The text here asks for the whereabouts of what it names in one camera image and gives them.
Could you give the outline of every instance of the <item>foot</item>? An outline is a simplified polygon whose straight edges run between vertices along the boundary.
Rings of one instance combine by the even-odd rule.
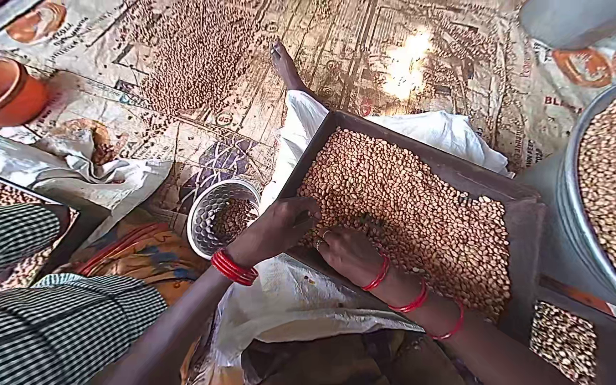
[[[307,90],[303,80],[298,76],[294,59],[292,59],[279,39],[270,48],[270,56],[272,57],[272,66],[284,81],[287,90]]]

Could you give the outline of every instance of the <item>terracotta pot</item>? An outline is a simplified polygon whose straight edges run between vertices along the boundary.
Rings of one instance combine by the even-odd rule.
[[[36,117],[47,103],[47,88],[21,63],[0,58],[0,127],[21,125]]]

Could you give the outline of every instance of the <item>steel bowl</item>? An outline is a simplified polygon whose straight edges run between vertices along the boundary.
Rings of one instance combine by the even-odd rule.
[[[259,212],[261,196],[248,182],[226,179],[210,186],[194,201],[187,217],[187,238],[194,251],[210,260],[213,253],[226,247],[229,240],[222,240],[213,231],[216,214],[232,198],[246,199]]]

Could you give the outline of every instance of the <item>woman's hand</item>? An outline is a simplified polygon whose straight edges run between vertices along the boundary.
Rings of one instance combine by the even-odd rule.
[[[318,251],[327,263],[358,286],[369,285],[382,267],[382,257],[363,232],[343,227],[321,229]]]
[[[320,206],[311,197],[279,199],[227,247],[227,252],[239,266],[253,267],[294,246],[320,218]]]

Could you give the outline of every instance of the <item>dark metal tray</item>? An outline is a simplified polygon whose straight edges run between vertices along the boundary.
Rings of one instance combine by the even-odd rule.
[[[543,286],[537,299],[581,317],[594,325],[595,383],[616,385],[616,318]]]
[[[498,327],[524,345],[529,344],[534,298],[537,286],[539,242],[543,228],[545,205],[539,202],[539,193],[525,185],[445,153],[412,138],[400,135],[366,119],[346,112],[330,112],[322,121],[311,143],[296,164],[294,171],[279,194],[280,198],[296,196],[313,160],[337,127],[362,132],[372,138],[381,138],[408,149],[427,163],[432,171],[451,186],[466,191],[470,197],[486,195],[505,206],[504,222],[508,231],[510,260],[510,301],[498,320]],[[357,293],[364,293],[332,269],[314,248],[294,247],[287,252],[291,257],[331,277]]]

